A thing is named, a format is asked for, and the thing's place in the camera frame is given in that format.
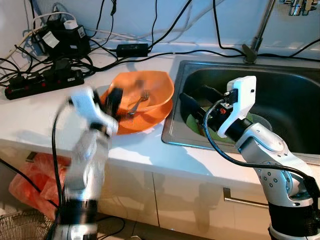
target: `charger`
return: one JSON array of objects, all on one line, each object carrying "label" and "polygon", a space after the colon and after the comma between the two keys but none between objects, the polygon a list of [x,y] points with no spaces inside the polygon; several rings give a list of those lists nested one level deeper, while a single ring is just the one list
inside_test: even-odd
[{"label": "charger", "polygon": [[147,57],[149,49],[147,43],[119,44],[115,52],[118,58]]}]

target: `kitchen counter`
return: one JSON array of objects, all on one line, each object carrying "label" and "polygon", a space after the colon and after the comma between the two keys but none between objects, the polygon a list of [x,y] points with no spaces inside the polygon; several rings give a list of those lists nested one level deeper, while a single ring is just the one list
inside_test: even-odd
[{"label": "kitchen counter", "polygon": [[[104,53],[93,54],[92,59],[96,66],[104,66],[113,61]],[[181,60],[242,63],[243,59],[209,55],[155,57],[139,63],[118,65],[108,71],[96,73],[85,79],[85,85],[96,88],[99,94],[102,94],[118,73],[142,70],[165,71],[175,81]],[[292,59],[259,58],[257,64],[320,68],[319,63]],[[51,132],[56,111],[71,91],[81,87],[76,86],[16,100],[7,100],[2,90],[0,145],[51,153]],[[212,150],[163,143],[161,140],[163,125],[164,121],[144,132],[114,136],[109,151],[109,161],[115,165],[150,172],[203,179],[226,187],[261,191],[258,177],[251,168],[234,165]],[[85,127],[86,122],[77,116],[71,107],[67,107],[57,124],[57,153],[70,156]],[[239,154],[231,156],[243,160]],[[320,183],[320,167],[310,167]]]}]

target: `orange plastic bag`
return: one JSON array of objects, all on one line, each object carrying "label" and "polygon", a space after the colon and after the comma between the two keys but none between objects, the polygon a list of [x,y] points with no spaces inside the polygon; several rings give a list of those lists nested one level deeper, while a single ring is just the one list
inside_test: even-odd
[{"label": "orange plastic bag", "polygon": [[[70,158],[58,156],[58,169],[61,186],[64,186],[66,166],[70,164]],[[41,190],[38,192],[25,178],[17,174],[9,185],[9,192],[20,200],[40,212],[48,218],[55,219],[55,206],[47,200],[59,205],[58,190],[54,172],[53,156],[46,153],[38,153],[34,162],[26,162],[20,169]]]}]

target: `sink basin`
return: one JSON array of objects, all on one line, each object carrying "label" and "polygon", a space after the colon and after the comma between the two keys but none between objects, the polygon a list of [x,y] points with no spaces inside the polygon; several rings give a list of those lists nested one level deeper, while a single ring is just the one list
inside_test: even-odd
[{"label": "sink basin", "polygon": [[[320,70],[316,68],[240,63],[180,63],[173,95],[173,109],[166,119],[162,140],[168,144],[212,149],[207,139],[191,130],[186,121],[188,109],[182,108],[179,94],[185,92],[203,107],[210,103],[193,91],[208,85],[221,93],[227,83],[245,76],[256,76],[256,99],[251,114],[263,117],[272,131],[287,143],[291,152],[320,155]],[[237,153],[231,142],[217,141],[225,152]]]}]

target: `fork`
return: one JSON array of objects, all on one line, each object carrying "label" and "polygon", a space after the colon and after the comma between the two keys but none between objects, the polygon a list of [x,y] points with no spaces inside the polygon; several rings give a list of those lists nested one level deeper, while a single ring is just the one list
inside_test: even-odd
[{"label": "fork", "polygon": [[145,102],[149,99],[149,91],[148,90],[143,90],[141,93],[141,97],[138,100],[138,102],[129,110],[128,115],[133,116],[139,107],[139,104],[142,102]]}]

